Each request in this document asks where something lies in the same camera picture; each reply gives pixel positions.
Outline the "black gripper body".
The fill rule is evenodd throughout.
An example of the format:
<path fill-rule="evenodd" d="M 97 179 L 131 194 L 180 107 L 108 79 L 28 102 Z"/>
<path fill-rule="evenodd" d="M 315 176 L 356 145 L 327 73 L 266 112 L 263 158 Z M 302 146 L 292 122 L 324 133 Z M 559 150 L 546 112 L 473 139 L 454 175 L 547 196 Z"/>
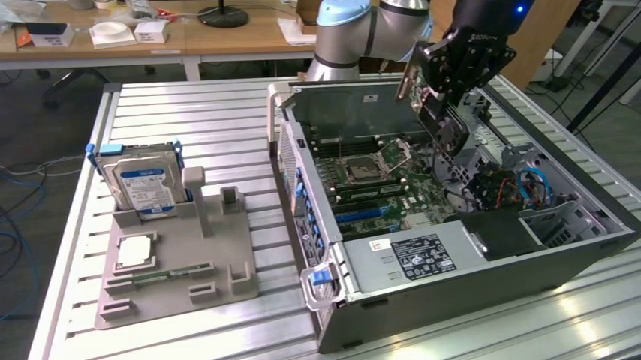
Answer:
<path fill-rule="evenodd" d="M 453 21 L 443 39 L 450 39 L 450 84 L 455 94 L 465 93 L 467 66 L 486 49 L 510 47 L 507 38 L 523 23 L 531 2 L 527 0 L 457 1 Z"/>

